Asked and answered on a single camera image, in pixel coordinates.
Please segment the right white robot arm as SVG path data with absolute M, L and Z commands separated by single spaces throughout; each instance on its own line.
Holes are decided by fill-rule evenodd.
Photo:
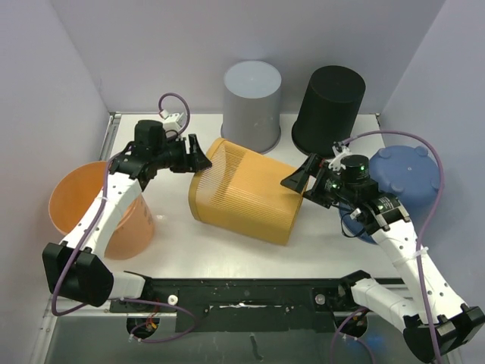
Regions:
M 364 155 L 342 152 L 326 161 L 311 154 L 280 182 L 320 206 L 346 206 L 351 218 L 386 253 L 410 299 L 357 271 L 341 280 L 338 303 L 363 306 L 402 332 L 410 351 L 424 363 L 466 344 L 484 325 L 484 313 L 469 306 L 448 284 L 430 258 L 409 213 L 398 197 L 380 190 Z

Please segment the blue plastic bucket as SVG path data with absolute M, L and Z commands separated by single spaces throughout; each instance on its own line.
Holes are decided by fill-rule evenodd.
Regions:
M 440 186 L 440 173 L 429 149 L 389 146 L 370 159 L 370 176 L 380 190 L 396 195 L 419 231 Z

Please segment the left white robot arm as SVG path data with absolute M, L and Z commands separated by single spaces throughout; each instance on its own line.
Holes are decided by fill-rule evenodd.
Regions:
M 109 240 L 158 171 L 196 173 L 211 166 L 194 133 L 169 137 L 160 121 L 138 121 L 133 140 L 108 161 L 102 188 L 84 216 L 60 243 L 48 243 L 42 252 L 52 311 L 59 297 L 77 301 L 80 307 L 126 300 L 136 311 L 150 309 L 155 294 L 145 287 L 146 279 L 113 273 L 103 262 Z

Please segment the black ribbed waste bin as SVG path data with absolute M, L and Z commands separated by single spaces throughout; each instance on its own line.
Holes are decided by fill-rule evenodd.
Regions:
M 292 127 L 295 147 L 305 155 L 333 155 L 333 144 L 352 132 L 366 84 L 354 70 L 328 65 L 311 75 Z

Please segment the orange plastic bucket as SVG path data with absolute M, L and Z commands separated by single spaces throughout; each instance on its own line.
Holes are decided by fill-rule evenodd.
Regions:
M 65 176 L 53 190 L 48 204 L 50 219 L 66 235 L 84 216 L 101 191 L 106 162 L 91 162 Z M 139 196 L 125 211 L 109 240 L 105 256 L 124 260 L 140 254 L 150 244 L 155 225 L 146 201 Z

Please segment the grey plastic bucket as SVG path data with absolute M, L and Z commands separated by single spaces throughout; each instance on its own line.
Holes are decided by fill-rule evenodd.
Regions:
M 266 153 L 280 140 L 282 77 L 264 61 L 241 61 L 224 75 L 221 136 L 232 143 Z

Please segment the yellow mesh waste bin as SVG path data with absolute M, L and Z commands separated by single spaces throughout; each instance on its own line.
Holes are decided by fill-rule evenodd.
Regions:
M 280 182 L 296 169 L 216 139 L 206 153 L 212 167 L 194 175 L 188 202 L 195 220 L 272 244 L 288 244 L 302 195 Z

